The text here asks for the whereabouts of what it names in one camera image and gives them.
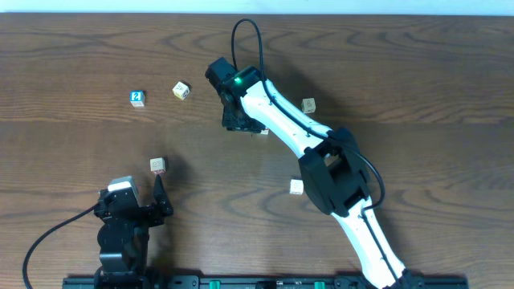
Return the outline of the blue number 2 block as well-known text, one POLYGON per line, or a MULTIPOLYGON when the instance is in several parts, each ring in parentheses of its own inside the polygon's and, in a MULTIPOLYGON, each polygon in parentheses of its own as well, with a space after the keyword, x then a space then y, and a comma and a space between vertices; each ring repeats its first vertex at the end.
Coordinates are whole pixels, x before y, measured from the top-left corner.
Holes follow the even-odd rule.
POLYGON ((134 108, 145 106, 145 93, 143 91, 131 91, 129 101, 134 108))

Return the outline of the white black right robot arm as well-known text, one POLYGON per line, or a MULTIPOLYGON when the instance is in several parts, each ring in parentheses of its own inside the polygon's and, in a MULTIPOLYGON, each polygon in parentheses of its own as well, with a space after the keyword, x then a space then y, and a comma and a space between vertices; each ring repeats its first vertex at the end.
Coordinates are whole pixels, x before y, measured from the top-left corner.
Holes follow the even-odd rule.
POLYGON ((376 288, 403 288, 406 267, 389 245, 369 195, 369 176, 377 170, 360 154, 353 135, 306 116, 254 67, 236 71, 224 63, 209 67, 206 78, 223 105, 269 128, 294 152, 305 193, 340 224, 365 278, 376 288))

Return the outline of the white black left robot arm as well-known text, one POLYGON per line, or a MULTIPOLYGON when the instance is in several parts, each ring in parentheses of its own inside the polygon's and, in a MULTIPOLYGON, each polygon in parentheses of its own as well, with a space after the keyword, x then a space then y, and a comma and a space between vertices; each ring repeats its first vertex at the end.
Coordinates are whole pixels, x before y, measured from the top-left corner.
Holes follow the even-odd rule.
POLYGON ((147 271, 149 229, 173 214, 162 179, 153 185, 154 203, 140 206, 131 176, 111 181, 100 191, 94 214, 104 223, 97 235, 101 267, 94 288, 155 288, 159 278, 147 271))

